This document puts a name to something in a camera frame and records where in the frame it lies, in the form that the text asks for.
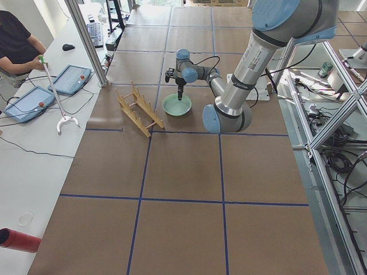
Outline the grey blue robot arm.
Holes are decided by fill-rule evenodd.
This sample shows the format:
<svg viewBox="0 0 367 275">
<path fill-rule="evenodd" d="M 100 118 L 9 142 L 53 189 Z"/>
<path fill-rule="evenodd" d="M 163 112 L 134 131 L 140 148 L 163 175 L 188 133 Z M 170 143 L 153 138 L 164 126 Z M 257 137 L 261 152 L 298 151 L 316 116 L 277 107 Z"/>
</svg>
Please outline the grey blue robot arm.
<svg viewBox="0 0 367 275">
<path fill-rule="evenodd" d="M 229 82 L 216 68 L 193 64 L 186 49 L 177 51 L 175 68 L 166 71 L 165 80 L 175 79 L 179 98 L 185 84 L 205 80 L 216 97 L 202 113 L 206 130 L 240 132 L 252 121 L 245 100 L 276 50 L 287 46 L 290 39 L 307 45 L 333 38 L 338 11 L 339 1 L 256 1 L 249 43 Z"/>
</svg>

